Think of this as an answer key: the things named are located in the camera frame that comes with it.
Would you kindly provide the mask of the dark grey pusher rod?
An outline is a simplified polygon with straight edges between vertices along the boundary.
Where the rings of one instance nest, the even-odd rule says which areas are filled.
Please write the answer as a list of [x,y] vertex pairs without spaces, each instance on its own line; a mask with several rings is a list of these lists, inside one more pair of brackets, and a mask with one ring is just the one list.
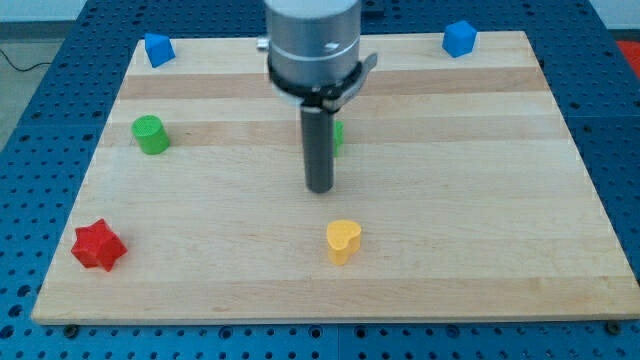
[[306,187],[326,193],[334,182],[333,115],[310,107],[302,107],[300,115]]

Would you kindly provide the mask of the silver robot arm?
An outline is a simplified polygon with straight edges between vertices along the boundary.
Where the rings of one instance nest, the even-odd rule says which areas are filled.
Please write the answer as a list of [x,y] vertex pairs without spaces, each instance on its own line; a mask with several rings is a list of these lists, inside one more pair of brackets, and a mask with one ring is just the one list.
[[268,0],[267,69],[277,91],[300,112],[305,183],[326,193],[334,183],[334,115],[362,89],[378,55],[360,59],[360,0]]

